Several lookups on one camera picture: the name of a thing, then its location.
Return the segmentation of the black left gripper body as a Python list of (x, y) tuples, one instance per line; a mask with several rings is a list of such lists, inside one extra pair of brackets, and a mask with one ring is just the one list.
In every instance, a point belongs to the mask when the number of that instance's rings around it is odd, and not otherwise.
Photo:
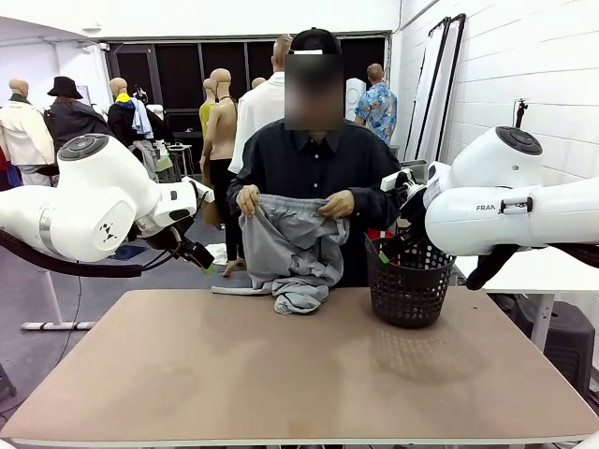
[(179, 224), (173, 224), (160, 232), (149, 236), (147, 244), (158, 251), (166, 252), (174, 258), (186, 258), (186, 229)]

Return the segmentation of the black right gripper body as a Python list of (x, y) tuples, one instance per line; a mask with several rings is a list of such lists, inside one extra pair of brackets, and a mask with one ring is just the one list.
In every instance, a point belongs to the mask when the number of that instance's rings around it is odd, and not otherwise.
[(398, 233), (401, 244), (416, 244), (426, 237), (426, 206), (424, 185), (414, 184), (406, 188), (406, 201), (401, 208), (400, 217), (409, 225)]

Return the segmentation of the person's left hand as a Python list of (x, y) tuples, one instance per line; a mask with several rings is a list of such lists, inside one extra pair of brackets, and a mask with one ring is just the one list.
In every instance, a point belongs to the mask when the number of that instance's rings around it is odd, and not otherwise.
[(354, 195), (350, 190), (334, 193), (326, 199), (319, 213), (331, 219), (343, 219), (350, 216), (355, 208)]

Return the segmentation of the person's right hand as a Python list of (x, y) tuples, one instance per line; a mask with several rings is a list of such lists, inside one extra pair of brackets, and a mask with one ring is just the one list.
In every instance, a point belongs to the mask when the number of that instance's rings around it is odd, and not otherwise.
[(258, 188), (253, 184), (243, 186), (237, 194), (236, 203), (243, 215), (255, 216), (259, 204)]

